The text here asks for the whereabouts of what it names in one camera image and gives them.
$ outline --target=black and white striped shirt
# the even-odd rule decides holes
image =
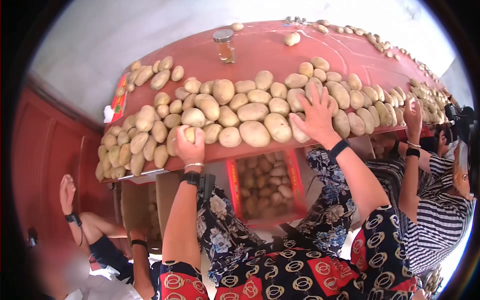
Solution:
[[[432,177],[419,181],[418,224],[408,220],[404,237],[410,271],[415,274],[435,267],[452,253],[472,219],[474,201],[444,192],[453,185],[452,165],[453,160],[432,154]]]

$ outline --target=red door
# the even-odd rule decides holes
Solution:
[[[59,200],[59,184],[67,173],[77,186],[73,201],[76,212],[92,211],[115,220],[111,190],[94,175],[101,137],[30,88],[23,90],[12,139],[12,183],[25,241],[32,227],[39,240],[72,238]]]

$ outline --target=white cloth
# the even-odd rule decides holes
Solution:
[[[131,284],[115,277],[110,280],[101,275],[89,275],[84,285],[65,300],[142,300],[142,297]]]

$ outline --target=cardboard box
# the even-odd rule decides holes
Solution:
[[[305,203],[305,195],[303,193],[303,185],[300,178],[300,170],[297,163],[297,156],[293,149],[283,151],[284,160],[287,165],[288,176],[292,185],[294,205],[291,212],[286,215],[277,216],[271,219],[245,219],[242,212],[242,202],[240,195],[240,178],[237,171],[236,160],[227,160],[228,180],[232,193],[232,204],[235,215],[250,227],[267,227],[275,224],[282,224],[296,219],[303,218],[307,215],[307,206]]]

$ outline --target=red tabletop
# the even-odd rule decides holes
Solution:
[[[179,82],[168,81],[159,91],[150,88],[150,80],[138,86],[128,94],[125,115],[110,126],[121,126],[125,118],[135,114],[143,105],[153,105],[158,92],[165,92],[175,100],[175,90],[183,86],[183,81],[194,76],[199,81],[206,82],[215,79],[229,79],[233,83],[239,80],[254,80],[259,71],[269,70],[274,81],[281,82],[291,73],[297,73],[299,65],[310,61],[314,56],[320,56],[330,63],[330,71],[340,73],[344,80],[350,73],[356,73],[363,85],[378,84],[385,91],[400,86],[405,93],[409,91],[409,79],[426,81],[429,86],[438,89],[442,85],[426,77],[425,71],[418,69],[416,63],[396,47],[390,51],[398,54],[401,60],[389,58],[370,44],[365,36],[337,33],[329,28],[329,34],[323,34],[311,26],[289,25],[283,21],[265,21],[244,24],[243,30],[235,33],[233,44],[237,54],[237,62],[225,64],[220,61],[216,43],[212,34],[222,28],[204,31],[183,38],[158,49],[140,59],[142,65],[152,65],[166,56],[173,57],[173,68],[181,65],[185,75]],[[284,44],[285,36],[292,31],[300,33],[300,43],[288,47]],[[401,126],[378,127],[374,133],[389,132],[404,129]],[[316,144],[309,141],[298,143],[292,138],[288,143],[273,141],[267,147],[254,148],[244,142],[235,148],[226,148],[219,143],[205,146],[205,163],[227,158],[254,156],[262,153],[278,151],[284,148],[302,147]],[[165,165],[169,171],[183,168],[183,163],[177,157],[170,157]],[[144,172],[156,169],[153,162],[146,162]]]

